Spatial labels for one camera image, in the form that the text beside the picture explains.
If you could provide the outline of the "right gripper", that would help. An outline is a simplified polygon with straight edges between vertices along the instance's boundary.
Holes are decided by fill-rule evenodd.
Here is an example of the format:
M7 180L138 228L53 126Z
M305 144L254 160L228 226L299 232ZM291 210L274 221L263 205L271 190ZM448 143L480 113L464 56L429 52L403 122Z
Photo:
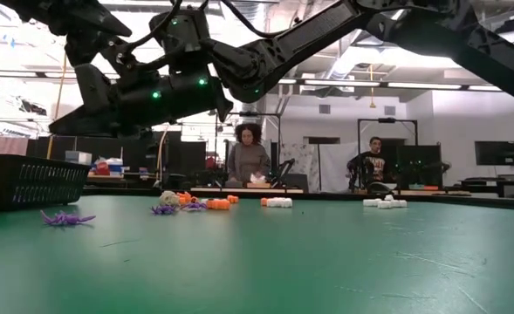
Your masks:
M110 40L111 81L94 65L78 65L76 79L84 104L49 125L51 134L75 137L147 139L160 123L205 111L225 120L233 109L219 78L211 75L201 41L209 39L203 10L163 12L149 21L150 37L164 55L141 63L134 43ZM110 109L108 93L110 91Z

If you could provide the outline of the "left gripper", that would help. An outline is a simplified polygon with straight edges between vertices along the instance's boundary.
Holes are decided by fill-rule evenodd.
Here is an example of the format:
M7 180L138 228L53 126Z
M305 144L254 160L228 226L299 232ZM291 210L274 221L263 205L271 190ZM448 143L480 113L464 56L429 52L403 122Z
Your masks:
M54 35L66 35L70 31L85 29L86 25L109 34L129 37L132 31L114 16L98 0L42 0L49 31ZM110 44L122 44L121 38L73 38L66 37L65 52L71 65L90 64L95 56Z

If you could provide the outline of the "cream plastic skull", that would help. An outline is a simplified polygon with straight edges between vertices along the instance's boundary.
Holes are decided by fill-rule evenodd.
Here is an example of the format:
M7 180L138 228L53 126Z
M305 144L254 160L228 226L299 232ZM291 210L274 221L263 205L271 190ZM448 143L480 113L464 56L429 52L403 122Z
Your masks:
M181 197L173 191L165 190L159 197L159 204L161 206L179 206L181 204Z

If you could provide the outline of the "white storage box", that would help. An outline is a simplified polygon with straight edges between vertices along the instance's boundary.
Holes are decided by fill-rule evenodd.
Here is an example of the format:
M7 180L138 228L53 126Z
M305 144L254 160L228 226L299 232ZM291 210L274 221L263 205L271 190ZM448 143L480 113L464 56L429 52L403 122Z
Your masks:
M86 152L66 151L65 160L68 162L77 163L81 165L92 165L92 155Z

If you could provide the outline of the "yellow pole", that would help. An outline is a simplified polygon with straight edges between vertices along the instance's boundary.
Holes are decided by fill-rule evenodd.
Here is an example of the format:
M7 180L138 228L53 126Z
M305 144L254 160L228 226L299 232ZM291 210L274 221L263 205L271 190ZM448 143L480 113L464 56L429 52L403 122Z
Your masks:
M65 55L63 57L63 64L62 64L62 74L61 74L61 77L59 80L59 85L58 85L58 96L57 96L57 101L56 101L56 105L55 105L54 120L58 119L60 101L61 101L63 87L64 87L64 83L65 83L66 71L67 71L67 54L65 52ZM47 160L51 159L51 152L52 152L52 148L53 148L54 137L55 137L54 133L51 133L51 135L49 136L48 147L47 147L47 152L46 152Z

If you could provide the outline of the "black plastic mesh basket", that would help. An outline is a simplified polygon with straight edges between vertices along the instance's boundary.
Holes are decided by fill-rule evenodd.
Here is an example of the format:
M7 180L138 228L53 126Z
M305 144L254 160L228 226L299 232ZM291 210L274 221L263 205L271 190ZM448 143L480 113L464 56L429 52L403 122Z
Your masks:
M89 171L77 163L0 154L0 212L76 202Z

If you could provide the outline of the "person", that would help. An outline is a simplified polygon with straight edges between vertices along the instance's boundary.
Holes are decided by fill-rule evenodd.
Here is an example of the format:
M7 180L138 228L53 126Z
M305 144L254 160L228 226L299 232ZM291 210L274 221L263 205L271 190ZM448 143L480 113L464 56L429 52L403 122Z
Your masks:
M365 188L374 182L388 183L395 179L393 166L382 153L381 147L381 138L374 136L369 141L369 150L351 159L360 164L359 183Z
M271 171L271 158L262 145L262 127L243 123L235 128L236 144L228 162L228 179L242 183L261 183Z

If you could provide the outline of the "workbench with wooden top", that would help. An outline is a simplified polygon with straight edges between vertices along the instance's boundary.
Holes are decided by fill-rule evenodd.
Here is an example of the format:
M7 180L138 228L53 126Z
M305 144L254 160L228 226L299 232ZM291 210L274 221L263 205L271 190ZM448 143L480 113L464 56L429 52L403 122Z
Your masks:
M299 188L191 188L190 192L253 193L253 194L304 194Z
M449 195L449 196L471 196L470 192L467 191L448 191L448 190L389 190L388 192L372 192L368 193L364 189L358 189L350 194L353 195L419 195L419 196L431 196L431 195Z

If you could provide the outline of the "white curtain sheet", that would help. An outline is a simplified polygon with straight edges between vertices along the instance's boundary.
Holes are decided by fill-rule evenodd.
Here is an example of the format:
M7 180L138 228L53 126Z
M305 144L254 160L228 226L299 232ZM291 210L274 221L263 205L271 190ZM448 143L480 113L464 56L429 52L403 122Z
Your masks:
M282 144L280 151L281 161L294 159L289 174L304 175L309 193L338 193L348 188L346 164L357 156L358 144Z

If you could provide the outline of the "black screen panel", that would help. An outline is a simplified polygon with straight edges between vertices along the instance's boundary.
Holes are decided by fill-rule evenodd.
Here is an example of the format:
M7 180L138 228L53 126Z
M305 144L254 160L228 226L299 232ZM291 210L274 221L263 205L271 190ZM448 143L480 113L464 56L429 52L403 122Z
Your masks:
M441 147L400 146L397 148L396 173L401 189L416 189L419 186L442 188Z

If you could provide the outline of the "black monitor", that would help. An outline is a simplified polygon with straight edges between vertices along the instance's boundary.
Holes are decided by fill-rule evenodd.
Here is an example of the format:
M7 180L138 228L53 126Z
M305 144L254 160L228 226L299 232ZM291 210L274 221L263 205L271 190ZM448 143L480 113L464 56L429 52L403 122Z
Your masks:
M514 166L513 141L476 141L478 166Z

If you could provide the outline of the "black desk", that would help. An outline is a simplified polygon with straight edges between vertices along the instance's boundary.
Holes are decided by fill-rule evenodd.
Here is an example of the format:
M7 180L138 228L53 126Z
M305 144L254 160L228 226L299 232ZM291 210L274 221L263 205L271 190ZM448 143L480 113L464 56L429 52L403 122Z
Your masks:
M471 194L491 194L498 198L514 199L514 174L497 177L472 177L446 187L448 191L464 191Z

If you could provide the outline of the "black divider wall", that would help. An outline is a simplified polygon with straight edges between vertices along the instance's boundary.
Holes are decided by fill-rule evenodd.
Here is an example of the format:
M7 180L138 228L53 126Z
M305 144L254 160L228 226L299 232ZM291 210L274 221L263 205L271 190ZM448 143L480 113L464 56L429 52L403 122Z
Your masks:
M25 154L46 158L49 138L29 140ZM181 140L177 131L152 132L147 139L114 139L99 137L54 138L51 159L65 160L66 151L92 155L92 165L98 159L115 159L122 166L121 175L129 187L148 188L160 178L166 188L188 185L188 178L205 169L206 144Z

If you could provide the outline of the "silver air duct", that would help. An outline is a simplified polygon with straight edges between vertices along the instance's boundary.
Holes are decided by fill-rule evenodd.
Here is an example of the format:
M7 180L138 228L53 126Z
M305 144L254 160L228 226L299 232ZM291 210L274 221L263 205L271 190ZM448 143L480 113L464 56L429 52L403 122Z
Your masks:
M371 48L349 46L323 75L324 79L343 79L357 64L371 64L378 52Z

